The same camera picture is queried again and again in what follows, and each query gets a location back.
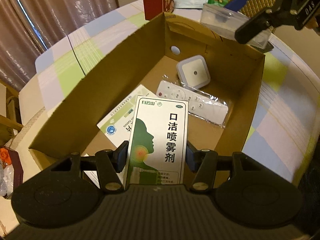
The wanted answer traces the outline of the clear blue label case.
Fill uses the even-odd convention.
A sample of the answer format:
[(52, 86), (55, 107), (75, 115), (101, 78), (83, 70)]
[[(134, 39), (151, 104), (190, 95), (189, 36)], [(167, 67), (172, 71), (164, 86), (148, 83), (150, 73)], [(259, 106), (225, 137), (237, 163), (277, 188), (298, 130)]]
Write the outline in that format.
[(242, 13), (212, 4), (205, 4), (200, 22), (219, 36), (235, 41), (236, 30), (248, 20), (249, 18)]

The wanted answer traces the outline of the white blue medicine box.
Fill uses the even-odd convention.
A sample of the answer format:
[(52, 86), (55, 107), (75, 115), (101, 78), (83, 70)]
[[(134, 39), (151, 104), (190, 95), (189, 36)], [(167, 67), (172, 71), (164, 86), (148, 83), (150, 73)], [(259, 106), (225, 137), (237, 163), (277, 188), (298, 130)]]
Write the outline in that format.
[(97, 127), (116, 147), (130, 139), (137, 96), (156, 97), (152, 91), (139, 85), (97, 123)]

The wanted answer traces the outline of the green throat spray box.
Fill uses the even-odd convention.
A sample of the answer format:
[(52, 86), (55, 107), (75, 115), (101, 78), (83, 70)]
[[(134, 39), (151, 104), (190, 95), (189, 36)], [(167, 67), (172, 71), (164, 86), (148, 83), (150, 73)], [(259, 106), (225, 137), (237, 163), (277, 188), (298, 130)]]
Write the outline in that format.
[(183, 182), (188, 102), (137, 98), (125, 167), (125, 187)]

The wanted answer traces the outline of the long white bagged remote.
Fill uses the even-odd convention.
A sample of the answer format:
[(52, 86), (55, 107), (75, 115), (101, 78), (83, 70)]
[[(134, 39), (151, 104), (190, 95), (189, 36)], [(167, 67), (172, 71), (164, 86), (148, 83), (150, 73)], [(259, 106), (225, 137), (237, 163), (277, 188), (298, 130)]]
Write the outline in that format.
[(156, 95), (160, 98), (189, 102), (189, 114), (211, 124), (225, 127), (227, 123), (229, 115), (227, 101), (195, 87), (190, 87), (181, 81), (171, 82), (166, 77), (163, 78), (159, 82)]

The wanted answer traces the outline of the white square night light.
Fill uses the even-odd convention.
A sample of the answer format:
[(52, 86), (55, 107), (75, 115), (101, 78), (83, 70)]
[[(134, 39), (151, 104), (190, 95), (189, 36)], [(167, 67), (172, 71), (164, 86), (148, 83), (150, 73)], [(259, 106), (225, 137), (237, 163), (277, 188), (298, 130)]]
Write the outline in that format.
[(211, 81), (207, 63), (201, 55), (180, 61), (176, 69), (179, 80), (188, 87), (200, 89)]

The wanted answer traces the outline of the white crocodile medicine box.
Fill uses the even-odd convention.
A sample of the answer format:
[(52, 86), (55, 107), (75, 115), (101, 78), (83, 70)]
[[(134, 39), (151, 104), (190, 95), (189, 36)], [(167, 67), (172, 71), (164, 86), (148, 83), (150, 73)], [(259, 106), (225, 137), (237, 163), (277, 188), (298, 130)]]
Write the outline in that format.
[[(116, 168), (116, 170), (119, 170), (119, 166), (122, 166), (123, 169), (117, 174), (120, 182), (123, 184), (124, 183), (124, 173), (125, 173), (125, 165), (126, 165), (126, 159), (120, 159), (120, 161), (117, 160), (117, 158), (113, 157), (113, 154), (109, 154), (109, 159), (112, 163), (112, 165), (114, 165)], [(98, 173), (97, 171), (84, 171), (85, 175), (88, 176), (88, 178), (92, 181), (92, 183), (97, 186), (98, 188), (100, 188), (100, 184), (99, 184), (99, 179), (98, 179)]]

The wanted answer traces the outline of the brown cardboard box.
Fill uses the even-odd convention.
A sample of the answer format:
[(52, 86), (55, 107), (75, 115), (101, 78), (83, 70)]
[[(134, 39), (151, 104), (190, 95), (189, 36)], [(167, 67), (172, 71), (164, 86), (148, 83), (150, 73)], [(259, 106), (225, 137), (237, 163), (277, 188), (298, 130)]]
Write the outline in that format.
[(141, 28), (121, 22), (100, 39), (110, 44), (106, 52), (87, 40), (38, 74), (49, 119), (31, 149), (56, 159), (83, 152), (98, 133), (97, 123), (138, 85), (155, 92), (160, 81), (177, 80), (179, 61), (201, 55), (212, 78), (204, 91), (228, 101), (231, 114), (225, 128), (191, 116), (188, 140), (220, 155), (242, 150), (259, 98), (262, 53), (168, 13)]

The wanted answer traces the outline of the plaid tablecloth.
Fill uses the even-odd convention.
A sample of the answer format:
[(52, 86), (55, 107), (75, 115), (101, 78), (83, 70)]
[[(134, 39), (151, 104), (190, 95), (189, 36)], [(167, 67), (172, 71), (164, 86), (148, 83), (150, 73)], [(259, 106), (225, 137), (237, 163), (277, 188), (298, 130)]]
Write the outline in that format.
[[(120, 42), (146, 24), (137, 0), (77, 29), (35, 61), (44, 107), (52, 114), (84, 75)], [(319, 136), (319, 78), (272, 35), (258, 104), (244, 152), (298, 184)]]

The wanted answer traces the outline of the embroidered cream cloth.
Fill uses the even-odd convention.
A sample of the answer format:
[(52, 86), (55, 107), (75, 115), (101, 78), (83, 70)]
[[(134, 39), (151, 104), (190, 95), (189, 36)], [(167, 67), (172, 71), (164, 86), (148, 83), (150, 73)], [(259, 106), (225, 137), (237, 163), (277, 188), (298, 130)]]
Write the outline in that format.
[(18, 152), (23, 168), (23, 180), (26, 181), (40, 172), (29, 146), (48, 118), (36, 76), (23, 87), (18, 99), (23, 128), (6, 145)]

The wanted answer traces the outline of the dark red open tray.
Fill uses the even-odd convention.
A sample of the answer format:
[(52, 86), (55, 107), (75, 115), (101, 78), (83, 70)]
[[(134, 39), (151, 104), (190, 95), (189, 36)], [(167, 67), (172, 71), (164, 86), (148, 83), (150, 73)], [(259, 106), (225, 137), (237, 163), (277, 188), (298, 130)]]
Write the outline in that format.
[(13, 191), (23, 183), (23, 174), (18, 152), (1, 147), (1, 197), (11, 198)]

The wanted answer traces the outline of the white wooden chair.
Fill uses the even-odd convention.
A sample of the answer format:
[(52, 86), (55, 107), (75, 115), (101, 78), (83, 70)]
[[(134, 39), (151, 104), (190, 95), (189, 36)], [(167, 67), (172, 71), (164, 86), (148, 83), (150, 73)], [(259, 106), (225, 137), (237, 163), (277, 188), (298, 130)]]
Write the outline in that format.
[(1, 147), (23, 128), (19, 92), (1, 81)]

